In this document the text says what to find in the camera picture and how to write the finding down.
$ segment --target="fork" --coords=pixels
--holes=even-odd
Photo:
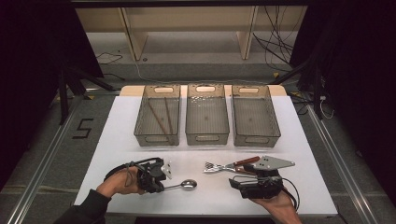
[[[217,172],[217,171],[221,171],[221,170],[229,170],[229,171],[233,171],[233,172],[237,172],[237,173],[248,173],[242,167],[237,167],[237,166],[241,166],[243,164],[248,164],[248,163],[251,163],[254,161],[258,161],[259,159],[260,159],[260,157],[257,156],[257,157],[245,159],[242,161],[235,161],[235,162],[232,162],[227,165],[217,165],[215,163],[206,161],[205,162],[206,169],[204,170],[204,173],[213,173],[213,172]]]

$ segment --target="human hand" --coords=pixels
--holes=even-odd
[[[99,185],[96,191],[107,198],[111,198],[114,194],[130,194],[138,193],[144,194],[145,191],[140,189],[137,185],[137,168],[135,166],[129,167],[130,175],[127,174],[127,168],[117,171],[111,175],[105,182]]]
[[[283,190],[271,199],[250,199],[264,207],[274,218],[283,224],[302,223],[291,202],[291,198]]]

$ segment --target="metal spoon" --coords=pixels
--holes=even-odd
[[[194,189],[195,187],[197,187],[197,182],[193,179],[186,179],[183,182],[181,182],[178,185],[174,185],[174,186],[170,186],[170,187],[166,187],[164,189],[172,189],[172,188],[176,188],[176,187],[182,187],[184,189]]]

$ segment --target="translucent bin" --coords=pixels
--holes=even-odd
[[[280,137],[268,86],[233,86],[233,144],[274,147]]]
[[[187,95],[187,144],[226,145],[229,133],[224,85],[190,84]]]
[[[146,86],[134,127],[141,147],[178,146],[180,86]]]

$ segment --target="white tabletop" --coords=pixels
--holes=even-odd
[[[157,217],[262,217],[268,216],[259,205],[243,199],[239,190],[230,187],[235,174],[204,174],[206,161],[228,164],[253,156],[272,156],[294,161],[295,166],[279,169],[280,175],[293,182],[299,191],[300,216],[328,217],[337,214],[330,193],[306,140],[303,128],[288,96],[273,96],[281,137],[273,148],[235,147],[231,121],[231,99],[227,96],[230,135],[226,146],[188,146],[185,134],[186,103],[181,98],[180,144],[177,147],[140,147],[134,137],[134,125],[141,97],[116,97],[100,137],[90,167],[82,182],[75,204],[81,204],[89,193],[102,183],[108,171],[129,161],[160,157],[171,161],[172,179],[162,181],[165,187],[194,179],[198,187],[192,191],[171,189],[153,194],[115,195],[108,213]],[[296,196],[293,187],[285,187]]]

